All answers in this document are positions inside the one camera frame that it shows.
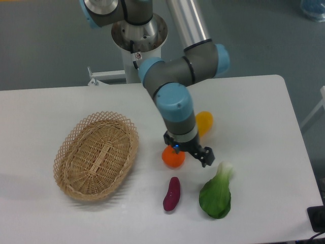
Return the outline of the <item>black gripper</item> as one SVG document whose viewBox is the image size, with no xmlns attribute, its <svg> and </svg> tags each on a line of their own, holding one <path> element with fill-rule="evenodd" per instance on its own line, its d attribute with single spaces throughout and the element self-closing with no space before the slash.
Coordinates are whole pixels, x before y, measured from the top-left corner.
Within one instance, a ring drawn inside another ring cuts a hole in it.
<svg viewBox="0 0 325 244">
<path fill-rule="evenodd" d="M 212 148 L 201 147 L 198 133 L 192 139 L 185 142 L 171 137 L 168 131 L 164 133 L 163 138 L 165 144 L 173 148 L 176 154 L 179 154 L 181 151 L 188 152 L 201 162 L 202 167 L 211 166 L 215 160 Z"/>
</svg>

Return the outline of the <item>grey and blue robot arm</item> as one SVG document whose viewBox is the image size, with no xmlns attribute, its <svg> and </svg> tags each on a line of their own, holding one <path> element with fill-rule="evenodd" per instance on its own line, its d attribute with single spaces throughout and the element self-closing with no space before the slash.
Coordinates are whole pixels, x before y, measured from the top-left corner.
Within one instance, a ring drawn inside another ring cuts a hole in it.
<svg viewBox="0 0 325 244">
<path fill-rule="evenodd" d="M 184 55 L 166 62 L 154 51 L 164 44 L 168 29 L 154 13 L 152 1 L 80 1 L 91 27 L 112 27 L 115 44 L 128 53 L 128 81 L 147 90 L 165 125 L 164 141 L 176 152 L 188 152 L 203 166 L 211 165 L 211 148 L 202 147 L 188 87 L 214 78 L 230 66 L 226 48 L 213 43 L 197 1 L 167 1 Z"/>
</svg>

